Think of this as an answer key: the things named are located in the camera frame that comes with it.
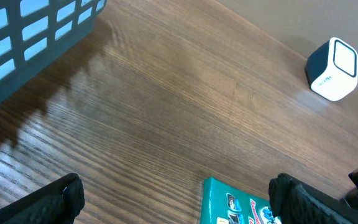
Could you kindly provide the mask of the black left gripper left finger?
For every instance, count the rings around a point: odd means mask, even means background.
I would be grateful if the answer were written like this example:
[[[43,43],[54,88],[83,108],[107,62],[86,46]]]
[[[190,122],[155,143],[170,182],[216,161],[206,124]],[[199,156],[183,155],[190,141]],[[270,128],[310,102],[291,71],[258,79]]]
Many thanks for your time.
[[[76,173],[0,209],[0,223],[73,223],[85,206],[83,184]]]

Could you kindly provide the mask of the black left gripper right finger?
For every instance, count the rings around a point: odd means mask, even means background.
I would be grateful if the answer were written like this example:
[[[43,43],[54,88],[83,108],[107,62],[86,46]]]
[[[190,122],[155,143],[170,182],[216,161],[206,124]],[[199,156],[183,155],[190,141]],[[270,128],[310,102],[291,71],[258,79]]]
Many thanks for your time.
[[[281,173],[268,188],[272,215],[283,224],[358,224],[358,211]]]

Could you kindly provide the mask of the green 3M gloves package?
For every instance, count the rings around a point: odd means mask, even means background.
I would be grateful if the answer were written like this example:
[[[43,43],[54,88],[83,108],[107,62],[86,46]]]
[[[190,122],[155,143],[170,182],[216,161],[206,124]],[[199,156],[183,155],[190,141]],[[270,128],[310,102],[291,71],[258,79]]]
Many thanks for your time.
[[[281,224],[270,202],[210,177],[203,182],[200,224]]]

